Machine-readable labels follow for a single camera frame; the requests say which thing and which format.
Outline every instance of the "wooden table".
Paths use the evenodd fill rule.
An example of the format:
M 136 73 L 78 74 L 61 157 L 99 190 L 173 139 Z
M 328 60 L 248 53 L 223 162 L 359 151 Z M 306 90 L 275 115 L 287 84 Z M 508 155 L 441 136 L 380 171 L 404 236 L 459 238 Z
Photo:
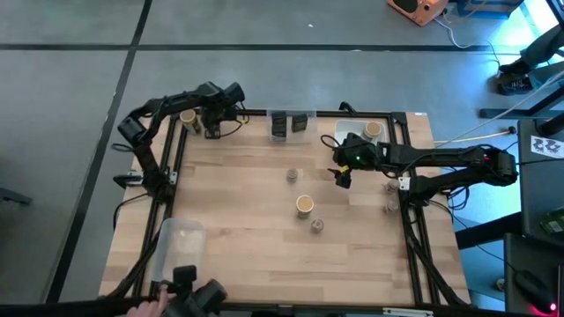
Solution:
M 407 114 L 407 118 L 412 145 L 433 147 L 427 116 Z M 332 135 L 336 120 L 317 118 L 319 135 Z M 230 122 L 222 123 L 222 129 L 229 131 Z M 162 153 L 166 131 L 163 122 L 153 140 L 156 158 Z M 399 128 L 397 135 L 401 143 Z M 317 140 L 307 145 L 272 144 L 266 117 L 260 116 L 252 116 L 250 124 L 220 140 L 189 136 L 173 217 L 195 220 L 206 228 L 204 264 L 198 274 L 204 281 L 219 280 L 229 293 L 228 302 L 413 304 L 401 216 L 383 213 L 389 199 L 383 184 L 388 179 L 377 172 L 354 171 L 350 189 L 337 187 L 326 171 L 335 166 L 331 153 Z M 293 185 L 286 182 L 291 167 L 299 170 Z M 138 169 L 137 162 L 133 168 Z M 439 173 L 438 168 L 418 168 L 421 175 Z M 144 191 L 128 188 L 124 199 Z M 313 214 L 305 221 L 295 216 L 299 195 L 310 195 L 315 201 Z M 150 203 L 145 198 L 122 207 L 100 294 L 112 291 L 139 257 Z M 450 215 L 433 206 L 425 213 L 434 264 L 458 296 L 469 302 Z M 309 231 L 315 218 L 325 223 L 318 235 Z M 151 270 L 147 272 L 145 288 Z M 428 302 L 420 263 L 419 274 Z

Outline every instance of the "orange device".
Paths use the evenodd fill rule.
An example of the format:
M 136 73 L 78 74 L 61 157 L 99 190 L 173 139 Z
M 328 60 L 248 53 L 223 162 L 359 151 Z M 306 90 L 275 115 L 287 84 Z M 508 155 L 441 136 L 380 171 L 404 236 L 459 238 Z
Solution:
M 388 0 L 389 5 L 420 26 L 433 21 L 448 3 L 449 0 Z

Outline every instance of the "human hand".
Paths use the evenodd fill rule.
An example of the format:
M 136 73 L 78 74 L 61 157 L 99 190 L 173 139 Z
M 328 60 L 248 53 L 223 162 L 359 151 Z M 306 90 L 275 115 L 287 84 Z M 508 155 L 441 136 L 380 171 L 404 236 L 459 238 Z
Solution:
M 139 307 L 132 307 L 127 312 L 127 317 L 160 317 L 162 312 L 165 311 L 168 304 L 167 288 L 161 287 L 159 294 L 159 302 L 152 301 L 143 302 Z

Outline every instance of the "concrete floor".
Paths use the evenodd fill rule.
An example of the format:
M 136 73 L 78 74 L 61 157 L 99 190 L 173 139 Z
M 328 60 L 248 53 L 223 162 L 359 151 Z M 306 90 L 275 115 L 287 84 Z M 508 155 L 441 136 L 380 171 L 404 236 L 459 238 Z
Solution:
M 207 80 L 221 86 L 238 81 L 250 108 L 336 109 L 347 100 L 359 110 L 427 112 L 438 140 L 479 124 L 479 108 L 507 108 L 522 98 L 493 91 L 497 65 L 489 52 L 410 52 L 404 46 L 449 46 L 446 31 L 435 23 L 420 28 L 384 1 L 154 1 L 140 43 L 365 44 L 403 51 L 79 51 L 85 48 L 67 45 L 129 45 L 143 5 L 143 0 L 0 3 L 0 186 L 34 198 L 29 207 L 0 205 L 0 303 L 44 299 L 128 51 L 135 59 L 118 121 L 150 98 Z M 490 40 L 503 63 L 515 60 L 518 49 L 534 39 L 521 11 L 507 21 L 471 18 L 455 31 L 461 44 Z M 54 51 L 2 45 L 18 43 L 63 45 Z M 494 122 L 474 135 L 515 124 Z M 122 141 L 113 131 L 109 144 Z M 505 147 L 515 140 L 488 142 Z M 112 213 L 123 194 L 112 177 L 127 171 L 132 160 L 107 149 L 61 300 L 93 299 L 98 293 Z M 459 216 L 482 223 L 518 209 L 517 185 L 477 186 Z

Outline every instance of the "white sticker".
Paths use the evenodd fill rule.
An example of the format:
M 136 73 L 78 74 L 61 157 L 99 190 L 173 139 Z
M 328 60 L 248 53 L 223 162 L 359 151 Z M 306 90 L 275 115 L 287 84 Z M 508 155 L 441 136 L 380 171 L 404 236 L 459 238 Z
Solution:
M 550 225 L 551 228 L 553 228 L 554 232 L 563 232 L 564 230 L 562 230 L 562 227 L 560 227 L 560 225 L 558 225 L 558 223 L 556 221 L 551 221 L 548 223 Z
M 564 143 L 538 136 L 531 136 L 531 152 L 556 159 L 564 159 Z

